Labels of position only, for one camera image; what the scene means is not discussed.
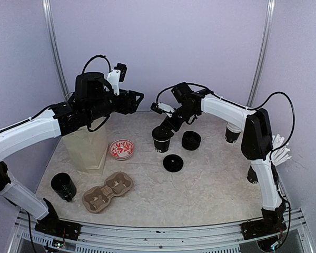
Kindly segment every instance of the metal pole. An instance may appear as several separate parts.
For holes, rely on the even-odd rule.
[[[67,95],[69,94],[69,89],[68,89],[67,83],[65,81],[65,77],[64,77],[64,73],[63,73],[63,69],[62,69],[62,64],[61,64],[61,59],[60,59],[60,54],[59,54],[58,48],[57,48],[54,22],[53,22],[53,16],[52,16],[52,9],[51,9],[51,2],[50,2],[50,0],[42,0],[42,2],[43,2],[43,11],[44,11],[44,16],[46,18],[48,34],[49,34],[49,38],[51,40],[51,47],[52,47],[52,51],[53,51],[53,57],[54,57],[54,62],[55,62],[55,66],[56,66],[58,79],[60,81],[63,97],[65,97],[65,99],[67,99],[67,97],[68,97]]]
[[[252,85],[252,88],[248,97],[248,101],[247,101],[247,106],[252,106],[255,100],[256,93],[258,91],[259,81],[260,81],[263,63],[266,56],[268,41],[270,37],[271,26],[273,23],[274,9],[275,9],[275,0],[268,0],[267,14],[265,18],[261,49],[260,49],[258,64],[256,65],[253,85]]]

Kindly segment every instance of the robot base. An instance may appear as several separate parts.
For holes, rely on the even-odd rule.
[[[280,230],[285,231],[287,229],[283,219],[283,213],[285,211],[284,202],[274,211],[265,210],[263,208],[261,211],[263,219],[247,221],[241,224],[241,230],[245,240],[272,235],[280,232]]]
[[[35,230],[47,235],[75,241],[77,241],[81,230],[80,224],[64,220],[57,220],[55,227],[56,229],[53,229],[52,226],[44,226],[41,222],[39,222],[36,224]]]
[[[282,231],[285,231],[287,229],[287,226],[285,225],[284,219],[282,218],[282,221],[279,221],[280,224],[276,227],[273,227],[269,231],[263,230],[264,228],[264,220],[255,220],[255,221],[248,221],[243,224],[241,224],[242,234],[244,240],[249,240],[253,238],[273,235],[275,233],[279,233],[280,229]]]
[[[49,214],[42,220],[37,221],[35,230],[47,235],[77,241],[81,225],[79,223],[59,220],[53,205],[48,200],[43,200],[48,206]]]

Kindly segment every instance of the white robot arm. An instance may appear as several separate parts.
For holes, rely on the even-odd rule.
[[[193,92],[189,85],[204,87],[189,83],[180,83],[171,87],[177,102],[182,104],[179,108],[171,109],[169,105],[158,103],[158,97],[152,104],[153,111],[167,115],[160,125],[160,130],[165,136],[173,136],[173,131],[178,131],[183,122],[188,123],[192,116],[196,118],[206,113],[227,122],[225,134],[227,142],[234,143],[243,132],[241,151],[250,160],[252,169],[256,172],[263,205],[263,220],[258,224],[254,222],[245,224],[243,229],[245,239],[285,229],[283,226],[285,203],[278,193],[278,175],[270,160],[273,146],[267,111],[238,105],[215,95],[206,87],[204,90]]]
[[[82,73],[77,76],[75,92],[67,102],[50,105],[34,117],[0,129],[0,195],[39,220],[36,230],[60,237],[63,231],[67,231],[70,234],[67,238],[77,240],[80,225],[60,221],[52,204],[38,198],[16,180],[4,159],[43,140],[72,133],[82,126],[87,126],[91,132],[96,131],[112,112],[136,112],[144,94],[119,89],[125,72],[126,65],[119,63],[106,79],[99,72]],[[91,123],[100,117],[106,117],[106,120],[91,130]]]
[[[229,102],[225,102],[211,94],[206,95],[202,99],[201,110],[204,113],[225,120],[227,122],[228,136],[240,134],[245,128],[247,117],[256,112],[255,110],[243,109]],[[260,184],[263,208],[265,210],[274,211],[280,206],[282,200],[277,191],[277,184],[274,182],[269,154],[267,154],[265,160],[256,159],[250,161]]]

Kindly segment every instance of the table surface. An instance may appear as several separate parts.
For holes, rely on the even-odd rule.
[[[129,139],[135,153],[126,161],[116,161],[108,153],[101,176],[80,176],[74,169],[61,140],[39,184],[37,194],[48,199],[60,218],[103,225],[128,227],[186,227],[234,222],[261,216],[262,200],[258,184],[246,179],[249,161],[237,143],[224,139],[225,122],[202,115],[192,125],[183,125],[171,139],[169,151],[154,150],[151,131],[164,119],[153,112],[131,115],[112,114],[106,124],[109,142]],[[182,148],[186,130],[200,134],[202,142],[195,151]],[[184,167],[170,173],[163,158],[178,154]],[[134,181],[124,196],[113,198],[100,213],[93,214],[82,204],[82,195],[93,186],[102,186],[111,174],[123,171]],[[57,173],[68,173],[77,187],[72,202],[62,200],[50,186]]]

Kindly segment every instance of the purple wall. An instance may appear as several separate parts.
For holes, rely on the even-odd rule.
[[[42,1],[0,1],[0,128],[61,101],[48,42]],[[39,143],[6,160],[35,191],[57,140]],[[0,252],[4,252],[18,208],[0,197]]]
[[[70,90],[86,61],[106,54],[113,66],[128,65],[122,87],[145,93],[142,110],[163,88],[183,81],[245,104],[266,8],[267,1],[252,0],[52,1]],[[91,65],[88,70],[107,71],[101,59]]]
[[[292,159],[278,167],[294,208],[301,207],[316,244],[316,1],[277,1],[268,52],[254,105],[270,93],[292,99],[297,126],[290,141]],[[291,111],[277,97],[269,109],[273,133],[287,137]]]

